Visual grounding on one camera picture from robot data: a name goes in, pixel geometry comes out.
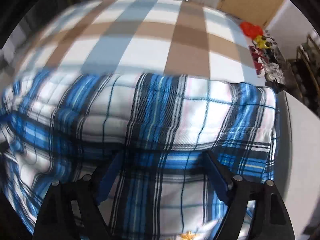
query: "plaid fabric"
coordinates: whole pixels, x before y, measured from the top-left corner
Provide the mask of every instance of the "plaid fabric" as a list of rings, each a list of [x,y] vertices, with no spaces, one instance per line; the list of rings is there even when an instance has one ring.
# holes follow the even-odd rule
[[[101,213],[114,235],[205,237],[226,206],[203,173],[201,151],[251,181],[273,178],[276,99],[267,87],[157,74],[42,70],[2,98],[4,193],[30,232],[53,180],[91,174],[111,151],[124,166]]]
[[[20,65],[22,73],[47,66],[265,83],[239,26],[223,12],[182,0],[94,0],[70,7],[38,34]]]

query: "red bag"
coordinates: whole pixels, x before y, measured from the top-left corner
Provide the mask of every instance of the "red bag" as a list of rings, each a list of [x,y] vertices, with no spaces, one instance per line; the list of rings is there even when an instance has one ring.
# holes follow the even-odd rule
[[[249,22],[242,22],[240,24],[240,28],[242,29],[244,35],[250,37],[252,40],[257,37],[257,35],[263,35],[263,30],[258,25],[253,25]]]

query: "screw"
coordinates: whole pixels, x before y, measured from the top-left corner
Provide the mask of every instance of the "screw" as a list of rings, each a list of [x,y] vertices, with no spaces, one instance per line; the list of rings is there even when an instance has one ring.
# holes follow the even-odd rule
[[[83,178],[84,181],[89,181],[91,179],[91,175],[86,174],[82,178]]]
[[[242,176],[241,175],[234,175],[233,179],[236,181],[242,181]]]
[[[275,183],[271,179],[267,179],[266,184],[272,187]]]
[[[58,184],[59,184],[59,181],[58,181],[58,180],[54,180],[54,181],[51,183],[52,186],[57,186]]]

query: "wooden door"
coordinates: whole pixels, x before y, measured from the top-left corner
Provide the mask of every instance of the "wooden door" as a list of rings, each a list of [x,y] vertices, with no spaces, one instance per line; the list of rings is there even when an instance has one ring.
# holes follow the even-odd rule
[[[220,0],[218,9],[244,21],[268,25],[284,0]]]

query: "blue plaid blanket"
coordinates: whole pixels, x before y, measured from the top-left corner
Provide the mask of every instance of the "blue plaid blanket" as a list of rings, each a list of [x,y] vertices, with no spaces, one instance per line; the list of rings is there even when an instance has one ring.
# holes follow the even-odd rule
[[[273,179],[276,97],[267,87],[188,76],[90,75],[42,70],[2,97],[3,192],[32,233],[53,180],[75,181],[114,151],[126,158],[99,208],[113,235],[205,238],[226,206],[201,152],[247,180]]]

